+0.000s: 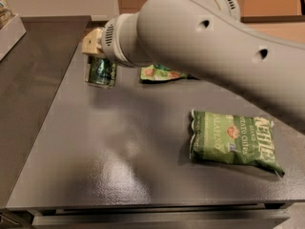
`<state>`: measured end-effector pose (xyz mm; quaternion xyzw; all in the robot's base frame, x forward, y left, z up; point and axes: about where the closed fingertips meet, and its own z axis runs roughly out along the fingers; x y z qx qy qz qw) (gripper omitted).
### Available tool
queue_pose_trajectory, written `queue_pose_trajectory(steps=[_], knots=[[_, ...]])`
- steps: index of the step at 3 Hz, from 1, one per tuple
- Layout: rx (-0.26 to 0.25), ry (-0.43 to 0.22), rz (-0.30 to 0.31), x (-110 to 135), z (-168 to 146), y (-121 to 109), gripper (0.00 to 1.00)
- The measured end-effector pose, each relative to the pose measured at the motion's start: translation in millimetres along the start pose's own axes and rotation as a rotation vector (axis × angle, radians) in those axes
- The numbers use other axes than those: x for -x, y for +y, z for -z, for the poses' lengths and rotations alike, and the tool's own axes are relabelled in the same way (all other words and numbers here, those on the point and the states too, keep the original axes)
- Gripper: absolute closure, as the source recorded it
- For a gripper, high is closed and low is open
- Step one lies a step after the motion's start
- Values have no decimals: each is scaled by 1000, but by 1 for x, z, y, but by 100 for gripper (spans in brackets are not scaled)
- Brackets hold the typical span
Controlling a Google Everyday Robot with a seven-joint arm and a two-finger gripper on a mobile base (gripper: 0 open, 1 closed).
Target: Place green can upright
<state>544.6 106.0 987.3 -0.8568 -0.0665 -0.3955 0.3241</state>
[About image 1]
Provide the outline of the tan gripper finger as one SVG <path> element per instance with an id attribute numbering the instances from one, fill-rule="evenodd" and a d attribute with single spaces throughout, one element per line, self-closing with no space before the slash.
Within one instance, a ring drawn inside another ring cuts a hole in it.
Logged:
<path id="1" fill-rule="evenodd" d="M 85 31 L 82 40 L 82 53 L 94 57 L 104 57 L 105 54 L 102 50 L 102 34 L 101 28 L 94 28 L 90 31 Z"/>

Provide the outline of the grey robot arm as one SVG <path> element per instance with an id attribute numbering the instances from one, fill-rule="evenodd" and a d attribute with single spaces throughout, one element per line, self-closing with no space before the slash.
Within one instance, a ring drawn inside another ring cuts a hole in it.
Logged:
<path id="1" fill-rule="evenodd" d="M 129 68 L 159 63 L 305 121 L 305 46 L 247 27 L 236 0 L 147 0 L 95 30 L 92 41 L 84 53 Z"/>

